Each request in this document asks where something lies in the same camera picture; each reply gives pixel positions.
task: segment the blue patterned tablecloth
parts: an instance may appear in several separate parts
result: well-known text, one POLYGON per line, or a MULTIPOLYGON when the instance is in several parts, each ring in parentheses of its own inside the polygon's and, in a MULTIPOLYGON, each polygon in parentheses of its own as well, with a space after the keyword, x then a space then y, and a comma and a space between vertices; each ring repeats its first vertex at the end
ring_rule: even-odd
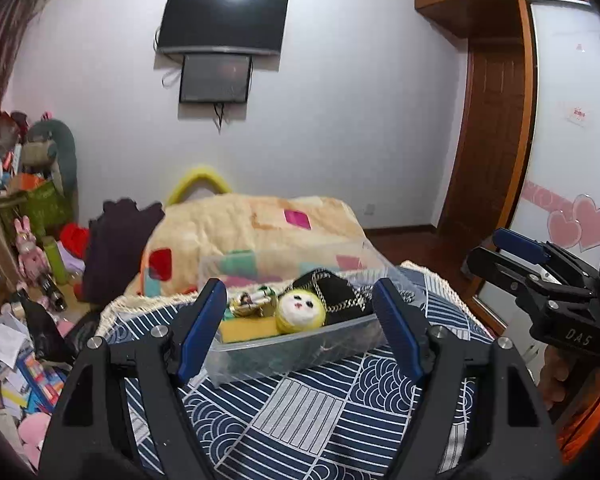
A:
MULTIPOLYGON (((424 312, 458 337, 491 342, 484 329, 442 294, 430 276, 400 269, 426 293, 424 312)), ((139 338, 169 324, 187 303, 133 319, 118 318, 110 343, 139 338)), ((472 412, 475 383, 463 381, 456 420, 440 471, 458 464, 472 412)), ((126 391, 144 466, 162 472, 144 420, 138 381, 126 391)), ((405 377, 389 347, 340 361, 258 380, 212 386, 202 377, 179 395, 219 476, 253 480, 367 480, 390 464, 411 420, 421 389, 405 377)))

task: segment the pink bunny figure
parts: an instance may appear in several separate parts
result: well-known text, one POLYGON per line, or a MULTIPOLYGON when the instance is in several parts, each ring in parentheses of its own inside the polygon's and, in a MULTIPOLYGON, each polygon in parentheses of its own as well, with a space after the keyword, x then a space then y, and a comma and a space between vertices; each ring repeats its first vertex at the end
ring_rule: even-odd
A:
POLYGON ((29 217, 13 221, 16 227, 16 247, 18 248, 18 266, 23 278, 36 283, 41 274, 51 272, 45 251, 36 245, 36 237, 31 232, 29 217))

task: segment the wooden door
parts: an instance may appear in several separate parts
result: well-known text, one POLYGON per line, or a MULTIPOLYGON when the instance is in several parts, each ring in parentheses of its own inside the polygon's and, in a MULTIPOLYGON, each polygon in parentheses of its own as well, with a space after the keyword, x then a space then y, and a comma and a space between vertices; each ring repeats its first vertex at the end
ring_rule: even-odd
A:
POLYGON ((470 42, 467 94, 440 233, 465 251, 496 228, 518 151, 524 100, 521 43, 470 42))

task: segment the orange sleeve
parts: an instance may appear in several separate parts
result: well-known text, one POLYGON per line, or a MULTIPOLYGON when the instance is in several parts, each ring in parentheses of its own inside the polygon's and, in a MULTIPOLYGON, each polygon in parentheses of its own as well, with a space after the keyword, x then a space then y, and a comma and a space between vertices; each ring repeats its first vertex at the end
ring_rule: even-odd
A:
MULTIPOLYGON (((580 416, 573 419, 571 424, 562 428, 562 431, 558 434, 558 447, 562 449, 564 442, 571 436, 573 430, 580 424, 583 418, 587 416, 589 410, 585 410, 580 416)), ((569 443, 562 450, 562 459, 565 462, 571 461, 584 447, 591 435, 596 431, 598 424, 600 423, 600 403, 596 410, 591 413, 587 421, 571 438, 569 443)))

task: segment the hand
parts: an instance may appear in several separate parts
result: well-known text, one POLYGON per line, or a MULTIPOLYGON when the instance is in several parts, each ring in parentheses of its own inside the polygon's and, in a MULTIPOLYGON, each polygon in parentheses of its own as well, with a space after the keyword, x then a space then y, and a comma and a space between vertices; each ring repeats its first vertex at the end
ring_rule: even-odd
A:
MULTIPOLYGON (((554 346, 547 345, 544 350, 544 366, 540 370, 540 381, 538 390, 544 400, 544 405, 550 409, 555 402, 562 402, 566 394, 564 381, 575 363, 575 357, 568 352, 558 350, 554 346)), ((577 412, 582 412, 592 406, 600 396, 600 368, 596 369, 594 383, 585 393, 582 404, 577 412)))

